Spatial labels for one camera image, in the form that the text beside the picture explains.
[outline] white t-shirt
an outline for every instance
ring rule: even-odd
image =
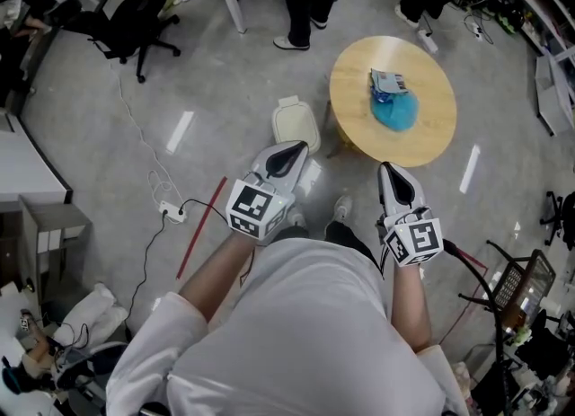
[[[107,414],[161,401],[174,416],[439,416],[446,403],[467,416],[441,348],[413,353],[386,319],[383,289],[355,250],[274,243],[210,334],[185,299],[163,298],[111,376]]]

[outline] white marker cube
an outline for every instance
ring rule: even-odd
[[[236,180],[226,205],[227,224],[254,239],[263,240],[281,223],[294,203],[245,181]]]
[[[398,266],[420,264],[443,251],[443,236],[437,218],[395,225],[384,240]]]

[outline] black office chair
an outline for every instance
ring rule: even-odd
[[[549,240],[545,241],[545,245],[549,246],[553,242],[553,238],[561,233],[563,230],[563,241],[567,244],[569,250],[575,246],[575,192],[563,200],[563,197],[557,196],[551,190],[547,191],[547,197],[553,201],[553,216],[549,219],[541,218],[540,225],[553,224],[551,236]]]
[[[62,25],[63,29],[92,36],[89,40],[107,59],[119,58],[122,65],[139,49],[136,76],[141,84],[146,81],[142,65],[150,46],[169,49],[175,57],[180,56],[177,47],[158,39],[164,28],[180,22],[177,15],[163,21],[158,18],[166,0],[125,0],[110,19],[103,11],[106,2],[108,0],[101,0],[93,12],[74,15]],[[103,50],[100,42],[109,50]]]

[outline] gray floor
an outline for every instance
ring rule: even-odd
[[[143,275],[145,246],[161,225],[146,179],[148,171],[160,169],[139,141],[110,66],[120,73],[134,118],[181,195],[209,200],[223,176],[243,175],[256,153],[271,144],[270,115],[278,98],[297,94],[312,106],[318,122],[323,120],[333,63],[350,43],[372,35],[417,43],[415,33],[394,16],[398,1],[340,0],[327,30],[313,31],[312,47],[302,53],[281,51],[271,43],[287,31],[284,0],[242,0],[248,26],[244,35],[235,31],[223,0],[192,0],[174,9],[181,23],[164,35],[182,49],[181,57],[152,49],[144,85],[134,77],[135,59],[125,66],[109,63],[86,37],[61,32],[39,72],[38,92],[24,120],[74,189],[77,206],[93,221],[84,266],[75,268],[84,284],[101,280],[129,306]],[[478,42],[465,29],[463,17],[447,7],[432,23],[440,47],[437,61],[456,93],[456,134],[439,159],[411,172],[441,218],[444,235],[487,264],[491,275],[502,261],[485,246],[486,239],[517,256],[543,248],[546,231],[538,220],[544,192],[565,194],[572,188],[575,145],[572,135],[550,138],[535,117],[535,54],[526,40],[488,22],[495,46]],[[176,153],[168,155],[164,147],[183,111],[194,111],[192,125]],[[311,159],[298,190],[308,224],[320,234],[333,201],[343,192],[351,194],[356,200],[352,227],[379,256],[374,228],[381,213],[377,162],[353,152],[326,159],[335,139],[330,119],[322,149]],[[462,194],[459,183],[475,144],[481,155],[469,190]],[[220,209],[229,183],[217,203]],[[173,191],[158,191],[157,198],[177,201]],[[181,284],[175,275],[203,211],[191,207],[188,222],[168,226],[150,250],[148,281],[138,293],[131,326],[141,325],[155,299]],[[521,227],[517,236],[516,223]],[[228,232],[212,213],[184,279]],[[555,297],[566,305],[570,298],[562,278],[567,250],[559,240],[545,251],[558,268]],[[388,280],[392,269],[389,262]],[[424,281],[440,340],[465,306],[457,293],[470,294],[476,282],[446,255],[425,267]],[[489,341],[491,324],[490,314],[473,310],[445,340],[447,355],[458,359],[474,344]]]

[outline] round wooden table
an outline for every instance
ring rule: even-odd
[[[371,68],[403,75],[417,96],[418,118],[409,130],[395,132],[373,115]],[[426,52],[398,38],[375,36],[347,47],[333,67],[330,96],[341,131],[379,162],[428,164],[445,151],[456,130],[456,98],[447,76]]]

